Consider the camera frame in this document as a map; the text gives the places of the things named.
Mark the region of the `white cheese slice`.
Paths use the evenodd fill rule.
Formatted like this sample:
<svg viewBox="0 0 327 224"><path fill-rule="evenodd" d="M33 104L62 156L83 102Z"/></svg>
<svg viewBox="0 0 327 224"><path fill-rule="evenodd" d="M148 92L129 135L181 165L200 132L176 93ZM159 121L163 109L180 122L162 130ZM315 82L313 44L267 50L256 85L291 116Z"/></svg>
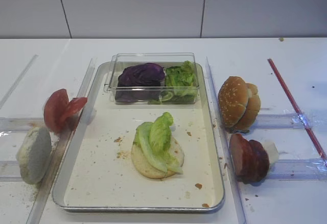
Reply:
<svg viewBox="0 0 327 224"><path fill-rule="evenodd" d="M275 143L272 140L265 140L263 142L263 148L266 150L269 158L270 167L278 161L279 152L275 146Z"/></svg>

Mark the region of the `tomato slice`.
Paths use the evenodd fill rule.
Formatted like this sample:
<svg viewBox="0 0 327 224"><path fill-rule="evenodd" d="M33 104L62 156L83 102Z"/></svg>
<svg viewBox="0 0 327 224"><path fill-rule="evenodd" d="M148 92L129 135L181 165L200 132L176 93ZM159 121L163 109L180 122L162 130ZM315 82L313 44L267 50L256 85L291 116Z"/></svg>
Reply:
<svg viewBox="0 0 327 224"><path fill-rule="evenodd" d="M87 103L87 97L73 98L65 108L63 114L61 115L59 121L64 123L68 117L78 113Z"/></svg>
<svg viewBox="0 0 327 224"><path fill-rule="evenodd" d="M55 133L60 133L64 122L60 122L66 106L68 105L68 94L66 89L59 89L51 94L44 106L44 122L46 127Z"/></svg>

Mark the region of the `rear plain bun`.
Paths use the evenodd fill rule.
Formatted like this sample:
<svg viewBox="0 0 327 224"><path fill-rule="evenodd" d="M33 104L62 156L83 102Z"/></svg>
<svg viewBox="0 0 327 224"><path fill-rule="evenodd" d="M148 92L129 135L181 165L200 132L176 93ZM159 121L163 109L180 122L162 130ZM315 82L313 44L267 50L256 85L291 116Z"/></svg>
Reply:
<svg viewBox="0 0 327 224"><path fill-rule="evenodd" d="M248 104L245 110L244 115L234 126L236 130L248 130L251 125L255 122L256 117L261 108L261 100L258 95L258 88L252 83L247 83L248 88Z"/></svg>

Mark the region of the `bread clear holder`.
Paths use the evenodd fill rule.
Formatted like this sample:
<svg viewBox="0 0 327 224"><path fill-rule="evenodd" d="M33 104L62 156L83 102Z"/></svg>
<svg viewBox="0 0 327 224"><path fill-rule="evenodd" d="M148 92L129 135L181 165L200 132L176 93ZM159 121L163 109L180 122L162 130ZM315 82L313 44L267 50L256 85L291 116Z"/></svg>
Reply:
<svg viewBox="0 0 327 224"><path fill-rule="evenodd" d="M21 182L20 167L18 161L0 162L1 182Z"/></svg>

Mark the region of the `far left clear rail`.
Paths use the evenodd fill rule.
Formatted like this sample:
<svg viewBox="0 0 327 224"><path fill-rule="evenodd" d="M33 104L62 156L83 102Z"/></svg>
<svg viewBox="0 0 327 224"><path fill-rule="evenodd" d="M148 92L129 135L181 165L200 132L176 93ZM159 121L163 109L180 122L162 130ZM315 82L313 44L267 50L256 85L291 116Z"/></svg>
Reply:
<svg viewBox="0 0 327 224"><path fill-rule="evenodd" d="M24 69L21 71L21 73L17 76L17 78L15 79L15 81L12 83L12 85L9 87L9 89L7 90L7 92L2 97L2 99L0 101L0 108L2 108L4 106L4 104L6 103L6 101L9 99L9 97L11 96L11 94L13 93L13 91L19 85L20 81L23 79L23 77L25 76L25 74L27 73L27 71L31 68L31 66L33 65L33 63L36 61L36 59L38 57L39 57L39 55L37 55L37 54L33 55L33 57L30 59L30 61L27 63L27 65L24 67Z"/></svg>

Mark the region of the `meat patty slice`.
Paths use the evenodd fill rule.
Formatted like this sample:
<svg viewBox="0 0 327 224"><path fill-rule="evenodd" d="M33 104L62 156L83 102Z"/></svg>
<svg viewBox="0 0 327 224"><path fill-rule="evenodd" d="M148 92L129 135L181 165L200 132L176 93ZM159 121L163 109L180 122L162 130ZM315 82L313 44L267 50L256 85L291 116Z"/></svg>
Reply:
<svg viewBox="0 0 327 224"><path fill-rule="evenodd" d="M250 140L249 145L253 151L252 162L248 172L243 176L246 183L256 183L264 179L269 170L269 156L262 144L256 140Z"/></svg>
<svg viewBox="0 0 327 224"><path fill-rule="evenodd" d="M239 133L233 134L229 140L229 150L236 176L247 175L252 166L253 157L253 150L249 141Z"/></svg>

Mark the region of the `sesame top bun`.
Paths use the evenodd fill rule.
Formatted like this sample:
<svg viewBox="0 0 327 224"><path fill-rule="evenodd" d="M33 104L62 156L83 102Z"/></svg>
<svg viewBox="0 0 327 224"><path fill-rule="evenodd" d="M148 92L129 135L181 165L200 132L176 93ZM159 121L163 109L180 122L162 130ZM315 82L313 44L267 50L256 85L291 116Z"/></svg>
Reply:
<svg viewBox="0 0 327 224"><path fill-rule="evenodd" d="M248 99L245 81L238 76L229 76L218 93L219 109L225 127L237 124L245 113Z"/></svg>

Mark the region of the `silver metal tray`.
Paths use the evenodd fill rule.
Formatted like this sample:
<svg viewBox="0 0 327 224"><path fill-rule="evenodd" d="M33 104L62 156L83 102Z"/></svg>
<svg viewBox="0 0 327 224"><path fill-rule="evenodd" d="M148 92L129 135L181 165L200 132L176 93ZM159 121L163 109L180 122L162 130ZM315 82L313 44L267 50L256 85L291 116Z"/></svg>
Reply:
<svg viewBox="0 0 327 224"><path fill-rule="evenodd" d="M221 207L219 166L203 70L190 105L117 105L105 91L110 64L99 66L79 125L53 186L53 201L70 211L207 212ZM183 174L152 180L138 173L131 149L136 128L164 112L174 119L172 135L184 152Z"/></svg>

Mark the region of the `inner left clear rail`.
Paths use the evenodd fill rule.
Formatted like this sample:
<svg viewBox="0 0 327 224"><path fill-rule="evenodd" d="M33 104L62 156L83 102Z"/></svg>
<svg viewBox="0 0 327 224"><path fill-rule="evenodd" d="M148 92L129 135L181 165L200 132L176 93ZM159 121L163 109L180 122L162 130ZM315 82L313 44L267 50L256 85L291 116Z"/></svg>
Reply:
<svg viewBox="0 0 327 224"><path fill-rule="evenodd" d="M92 58L89 62L89 65L86 69L85 76L83 78L83 81L82 81L79 91L77 93L78 98L86 96L86 92L88 90L93 73L95 71L96 60L97 60L97 58ZM52 153L48 170L43 178L42 184L40 185L38 194L35 198L33 207L31 209L31 212L29 214L29 217L28 217L26 223L39 223L40 222L43 210L45 208L49 194L51 192L51 188L52 188L53 182L55 180L57 171L59 169L62 157L65 153L67 144L68 144L72 134L73 134L73 132L70 130L70 128L67 128L60 135L57 146Z"/></svg>

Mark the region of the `bun clear holder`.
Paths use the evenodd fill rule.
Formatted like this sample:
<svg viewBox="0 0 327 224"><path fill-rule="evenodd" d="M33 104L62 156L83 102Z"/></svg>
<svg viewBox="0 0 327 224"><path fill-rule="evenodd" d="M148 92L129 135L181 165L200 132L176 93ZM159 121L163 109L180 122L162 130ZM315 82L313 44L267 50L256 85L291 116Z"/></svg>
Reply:
<svg viewBox="0 0 327 224"><path fill-rule="evenodd" d="M258 115L250 129L306 129L311 128L304 114Z"/></svg>

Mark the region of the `red plastic rod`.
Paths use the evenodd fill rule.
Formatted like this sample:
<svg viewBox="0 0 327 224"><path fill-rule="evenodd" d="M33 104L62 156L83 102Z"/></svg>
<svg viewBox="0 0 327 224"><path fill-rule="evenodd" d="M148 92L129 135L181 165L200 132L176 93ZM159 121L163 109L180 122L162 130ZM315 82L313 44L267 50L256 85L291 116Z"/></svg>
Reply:
<svg viewBox="0 0 327 224"><path fill-rule="evenodd" d="M303 124L303 126L304 126L309 138L311 139L313 145L315 146L315 149L317 150L319 156L323 160L326 160L326 153L325 153L323 147L319 143L319 141L318 141L317 137L315 136L312 128L309 126L307 119L305 118L303 112L301 111L300 107L296 103L293 95L291 94L290 90L288 89L285 81L283 80L282 76L280 75L280 73L279 73L278 69L276 68L273 60L271 58L268 58L267 61L268 61L269 65L270 65L270 67L272 68L276 78L278 79L281 87L283 88L286 96L288 97L293 109L297 113L298 118L300 119L301 123Z"/></svg>

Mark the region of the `front meat patty slice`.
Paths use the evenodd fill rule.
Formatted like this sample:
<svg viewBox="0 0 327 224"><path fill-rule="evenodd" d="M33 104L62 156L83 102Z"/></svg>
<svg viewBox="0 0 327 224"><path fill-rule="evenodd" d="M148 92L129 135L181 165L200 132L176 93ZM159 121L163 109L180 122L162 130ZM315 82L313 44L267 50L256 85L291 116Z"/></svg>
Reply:
<svg viewBox="0 0 327 224"><path fill-rule="evenodd" d="M253 150L249 141L239 133L233 134L229 140L229 150L236 176L247 175L252 166L253 157Z"/></svg>

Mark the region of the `rear meat patty slice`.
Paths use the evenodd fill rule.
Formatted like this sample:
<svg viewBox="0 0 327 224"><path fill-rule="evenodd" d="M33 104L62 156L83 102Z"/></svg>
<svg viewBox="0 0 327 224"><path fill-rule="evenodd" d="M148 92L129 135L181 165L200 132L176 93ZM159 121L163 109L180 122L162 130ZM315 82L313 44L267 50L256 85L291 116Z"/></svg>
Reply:
<svg viewBox="0 0 327 224"><path fill-rule="evenodd" d="M252 162L248 172L243 176L246 183L256 183L264 179L269 170L269 156L262 144L256 140L250 140L249 145L253 151Z"/></svg>

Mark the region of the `green lettuce leaf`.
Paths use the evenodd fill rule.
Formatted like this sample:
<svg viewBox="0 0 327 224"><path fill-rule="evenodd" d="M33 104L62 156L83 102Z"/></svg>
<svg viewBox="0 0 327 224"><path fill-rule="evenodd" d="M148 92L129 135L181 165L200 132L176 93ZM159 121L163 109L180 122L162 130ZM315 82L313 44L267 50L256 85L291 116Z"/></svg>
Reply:
<svg viewBox="0 0 327 224"><path fill-rule="evenodd" d="M171 170L182 174L176 158L168 153L171 145L173 117L163 113L154 122L144 122L136 129L134 141L141 147L147 161L156 169L165 173Z"/></svg>

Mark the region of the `green lettuce in container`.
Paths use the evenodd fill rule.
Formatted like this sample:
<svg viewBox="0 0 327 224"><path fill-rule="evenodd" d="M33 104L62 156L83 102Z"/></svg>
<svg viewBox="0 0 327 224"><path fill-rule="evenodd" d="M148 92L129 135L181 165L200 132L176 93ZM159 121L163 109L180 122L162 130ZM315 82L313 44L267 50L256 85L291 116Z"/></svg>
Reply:
<svg viewBox="0 0 327 224"><path fill-rule="evenodd" d="M160 97L149 104L191 104L197 96L197 80L194 64L185 61L181 66L166 68L165 86L171 89L162 91Z"/></svg>

